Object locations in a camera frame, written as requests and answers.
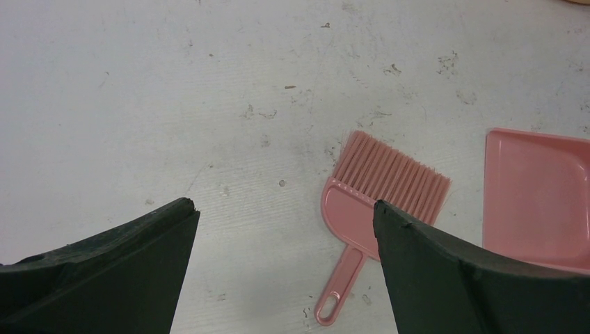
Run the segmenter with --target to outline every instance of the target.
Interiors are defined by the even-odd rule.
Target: brush head
[[[350,135],[332,177],[429,225],[451,185],[448,177],[362,131]]]

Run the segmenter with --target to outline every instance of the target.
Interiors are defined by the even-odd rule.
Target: white table
[[[311,312],[344,248],[319,199],[351,129],[451,177],[437,226],[474,244],[490,128],[590,132],[589,7],[84,2],[0,5],[0,262],[190,197],[172,333],[395,333],[375,261],[333,326]]]

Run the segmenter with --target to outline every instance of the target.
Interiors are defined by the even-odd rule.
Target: pink plastic object
[[[590,275],[590,141],[494,129],[486,141],[484,248]]]
[[[332,177],[324,187],[321,213],[346,248],[315,308],[316,320],[334,323],[368,257],[379,261],[373,231],[373,205],[384,199],[427,224],[434,224],[450,180],[429,167],[377,141],[352,133]],[[321,310],[332,297],[327,317]]]

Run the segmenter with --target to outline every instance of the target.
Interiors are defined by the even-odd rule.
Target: pink handle
[[[366,254],[353,246],[346,245],[326,288],[324,288],[324,292],[322,292],[315,306],[315,319],[320,325],[330,326],[334,324],[366,259]],[[330,296],[334,297],[336,304],[332,312],[327,317],[322,318],[320,316],[321,309],[326,306]]]

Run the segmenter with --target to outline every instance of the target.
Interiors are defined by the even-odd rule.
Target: pink tray
[[[494,129],[486,141],[484,248],[590,275],[590,141]]]

